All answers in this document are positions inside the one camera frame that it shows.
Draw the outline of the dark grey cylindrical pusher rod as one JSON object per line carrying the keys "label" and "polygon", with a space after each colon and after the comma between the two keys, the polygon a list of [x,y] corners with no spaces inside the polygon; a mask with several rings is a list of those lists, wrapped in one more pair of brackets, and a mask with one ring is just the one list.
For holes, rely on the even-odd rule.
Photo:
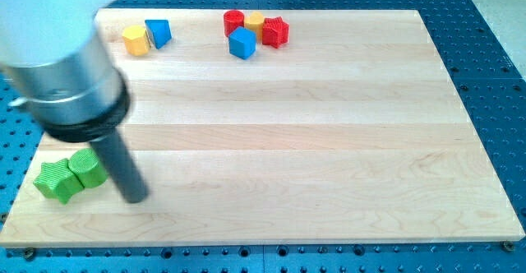
{"label": "dark grey cylindrical pusher rod", "polygon": [[118,130],[89,144],[126,202],[138,203],[147,198],[147,184]]}

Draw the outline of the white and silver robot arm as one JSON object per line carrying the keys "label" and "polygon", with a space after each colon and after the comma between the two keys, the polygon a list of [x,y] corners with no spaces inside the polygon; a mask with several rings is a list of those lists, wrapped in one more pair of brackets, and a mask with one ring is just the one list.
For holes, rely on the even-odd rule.
{"label": "white and silver robot arm", "polygon": [[124,200],[148,187],[117,130],[131,105],[95,24],[116,0],[1,0],[1,70],[51,136],[88,142]]}

